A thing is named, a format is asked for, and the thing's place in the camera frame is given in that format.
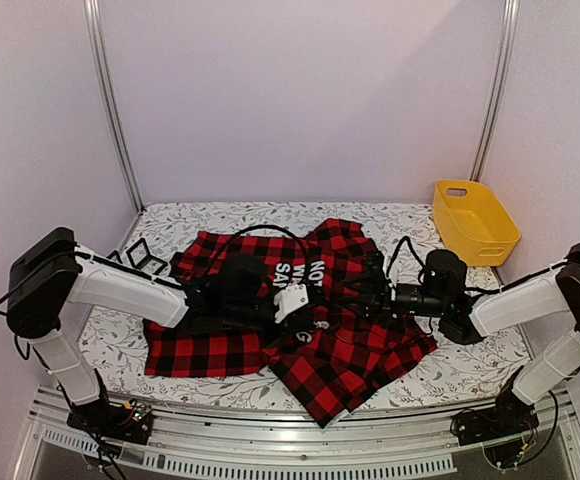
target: white wall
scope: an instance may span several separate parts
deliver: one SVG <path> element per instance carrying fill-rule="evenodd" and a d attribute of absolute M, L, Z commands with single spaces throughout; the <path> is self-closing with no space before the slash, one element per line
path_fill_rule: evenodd
<path fill-rule="evenodd" d="M 11 262 L 52 228 L 106 252 L 132 217 L 83 3 L 0 1 L 0 296 Z M 44 377 L 18 357 L 0 317 L 0 480 Z"/>
<path fill-rule="evenodd" d="M 580 241 L 580 1 L 521 2 L 501 116 L 484 181 L 519 225 L 505 280 L 561 258 Z M 569 317 L 528 325 L 543 348 Z M 580 377 L 569 390 L 580 418 Z"/>
<path fill-rule="evenodd" d="M 431 201 L 469 175 L 503 2 L 101 3 L 147 203 Z"/>

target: floral pattern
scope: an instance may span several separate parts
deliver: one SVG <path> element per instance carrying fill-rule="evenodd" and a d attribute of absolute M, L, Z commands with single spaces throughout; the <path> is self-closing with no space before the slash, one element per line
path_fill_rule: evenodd
<path fill-rule="evenodd" d="M 147 208 L 128 245 L 146 239 L 151 252 L 169 260 L 185 250 L 197 232 L 235 231 L 258 223 L 274 223 L 303 236 L 326 218 L 353 220 L 388 256 L 396 242 L 409 235 L 424 256 L 442 247 L 430 205 L 380 203 L 195 203 L 157 204 Z M 259 234 L 276 234 L 262 231 Z M 403 249 L 395 264 L 399 281 L 413 282 L 419 266 Z M 393 272 L 396 281 L 397 272 Z M 491 287 L 490 269 L 471 268 L 469 285 Z M 427 331 L 428 319 L 417 318 Z M 508 376 L 529 360 L 516 328 L 499 332 L 477 345 L 461 346 L 437 332 L 439 348 L 426 356 L 408 375 L 377 392 L 361 409 L 425 407 L 492 397 Z M 227 378 L 166 378 L 144 375 L 147 344 L 141 318 L 95 307 L 79 339 L 79 347 L 101 373 L 113 392 L 152 401 L 195 403 L 225 408 L 285 410 L 303 408 L 268 369 L 257 374 Z"/>

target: yellow bin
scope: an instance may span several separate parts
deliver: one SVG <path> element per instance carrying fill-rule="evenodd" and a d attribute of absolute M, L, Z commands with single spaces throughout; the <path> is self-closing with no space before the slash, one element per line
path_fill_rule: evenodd
<path fill-rule="evenodd" d="M 469 267 L 502 265 L 521 238 L 492 190 L 477 182 L 438 181 L 432 217 L 446 248 Z"/>

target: bin handle hole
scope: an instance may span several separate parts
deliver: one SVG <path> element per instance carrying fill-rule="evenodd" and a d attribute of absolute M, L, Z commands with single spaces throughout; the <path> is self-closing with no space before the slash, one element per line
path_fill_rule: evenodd
<path fill-rule="evenodd" d="M 482 248 L 479 250 L 480 257 L 498 257 L 503 253 L 503 248 Z"/>
<path fill-rule="evenodd" d="M 465 188 L 449 188 L 446 190 L 446 195 L 449 197 L 465 197 L 468 191 Z"/>

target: plaid shirt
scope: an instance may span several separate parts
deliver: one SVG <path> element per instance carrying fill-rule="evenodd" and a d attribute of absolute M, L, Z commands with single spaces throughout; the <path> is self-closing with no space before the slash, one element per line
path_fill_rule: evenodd
<path fill-rule="evenodd" d="M 200 276 L 230 235 L 200 232 L 185 251 L 171 261 L 171 275 L 181 280 Z M 311 281 L 326 296 L 354 295 L 342 281 L 363 272 L 363 257 L 376 251 L 361 225 L 329 219 L 304 237 Z M 239 237 L 217 259 L 216 273 L 226 256 L 245 253 L 261 258 L 270 269 L 275 287 L 302 278 L 305 261 L 300 247 L 289 238 Z M 170 377 L 225 377 L 270 369 L 321 426 L 341 411 L 354 410 L 374 392 L 414 368 L 436 348 L 414 319 L 405 317 L 399 329 L 385 329 L 356 318 L 347 310 L 324 311 L 338 328 L 317 330 L 309 343 L 291 339 L 281 347 L 265 348 L 253 330 L 222 330 L 209 335 L 184 335 L 145 321 L 148 341 L 146 375 Z"/>

